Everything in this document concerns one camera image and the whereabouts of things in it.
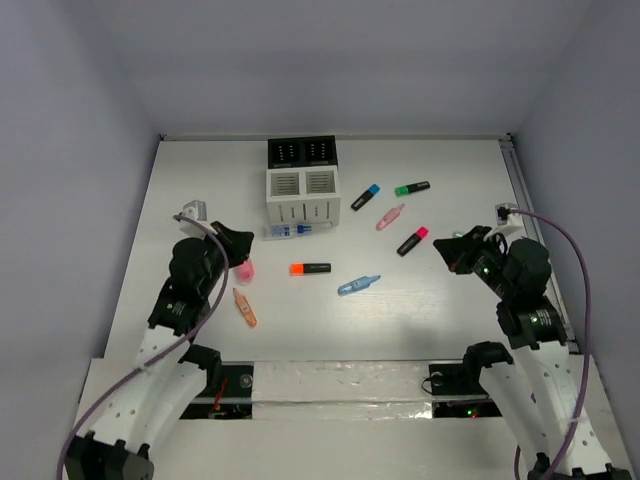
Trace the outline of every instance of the blue marker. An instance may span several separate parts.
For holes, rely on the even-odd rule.
[[[371,285],[373,282],[377,282],[378,280],[380,280],[380,275],[374,275],[373,277],[360,277],[357,280],[345,283],[340,288],[338,288],[338,295],[344,297],[345,295],[349,295],[350,293],[359,292],[360,290],[369,288],[369,285]]]
[[[358,199],[351,204],[351,209],[354,212],[360,210],[365,203],[373,198],[373,196],[380,191],[380,187],[375,183],[369,187],[368,190],[358,197]]]
[[[272,225],[265,229],[265,240],[293,238],[311,233],[311,225]]]

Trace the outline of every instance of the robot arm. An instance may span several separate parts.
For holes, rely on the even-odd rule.
[[[236,232],[219,222],[210,230],[222,244],[230,268],[248,259],[253,233]],[[84,437],[73,439],[65,457],[69,480],[153,478],[153,454],[187,405],[205,387],[219,384],[221,360],[216,350],[185,341],[153,365],[145,365],[199,328],[223,269],[222,253],[208,237],[187,238],[174,246],[170,276],[134,360],[133,367],[142,373],[109,398]]]
[[[500,343],[469,347],[463,365],[470,380],[479,383],[500,409],[522,449],[530,480],[545,475],[573,421],[573,441],[553,476],[545,478],[630,479],[629,472],[611,465],[586,411],[572,419],[577,389],[568,366],[566,332],[544,296],[551,276],[548,251],[527,238],[507,247],[504,236],[491,232],[489,227],[475,227],[461,238],[434,241],[451,272],[475,273],[501,299],[498,322],[513,357]]]

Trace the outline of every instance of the white box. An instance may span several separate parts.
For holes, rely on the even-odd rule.
[[[338,168],[325,166],[267,170],[267,209],[272,225],[338,225]]]

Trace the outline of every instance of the cable connector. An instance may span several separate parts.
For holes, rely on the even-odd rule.
[[[498,220],[501,220],[501,221],[503,221],[505,223],[506,223],[507,217],[509,217],[510,213],[511,213],[511,209],[509,209],[507,207],[504,207],[504,206],[500,206],[496,210],[496,214],[498,215]]]
[[[484,236],[485,242],[498,233],[508,237],[513,233],[524,230],[522,215],[519,213],[511,213],[511,210],[515,208],[518,208],[518,206],[514,203],[501,203],[500,205],[496,205],[496,222],[498,226],[492,228],[491,231]]]
[[[204,228],[211,230],[211,227],[207,225],[207,204],[202,200],[192,200],[182,207],[180,215],[187,217],[191,220],[198,222]],[[180,231],[195,238],[204,238],[205,233],[202,229],[197,228],[195,225],[188,222],[180,222]]]

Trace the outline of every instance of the screw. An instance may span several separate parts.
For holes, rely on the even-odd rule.
[[[253,377],[249,374],[240,376],[240,386],[242,388],[251,388],[253,385]]]
[[[430,375],[431,385],[433,385],[434,387],[441,387],[444,384],[442,377],[443,377],[442,372],[433,372]]]

